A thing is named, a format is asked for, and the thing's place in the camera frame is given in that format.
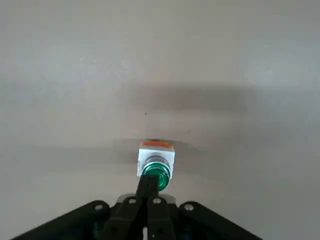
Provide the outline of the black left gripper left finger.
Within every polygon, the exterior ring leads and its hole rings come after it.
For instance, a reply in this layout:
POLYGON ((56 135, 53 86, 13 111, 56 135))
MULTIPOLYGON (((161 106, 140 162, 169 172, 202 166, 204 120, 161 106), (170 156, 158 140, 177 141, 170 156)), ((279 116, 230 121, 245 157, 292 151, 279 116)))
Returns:
POLYGON ((94 200, 15 237, 17 240, 140 240, 151 178, 142 176, 134 194, 110 206, 94 200))

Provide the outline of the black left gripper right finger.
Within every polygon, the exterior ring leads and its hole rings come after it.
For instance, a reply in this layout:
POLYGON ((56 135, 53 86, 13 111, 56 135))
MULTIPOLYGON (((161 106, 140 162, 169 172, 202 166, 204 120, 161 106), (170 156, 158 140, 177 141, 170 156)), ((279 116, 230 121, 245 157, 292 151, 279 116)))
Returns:
POLYGON ((180 206, 159 194, 155 175, 147 177, 147 228, 152 240, 259 240, 260 237, 196 201, 180 206))

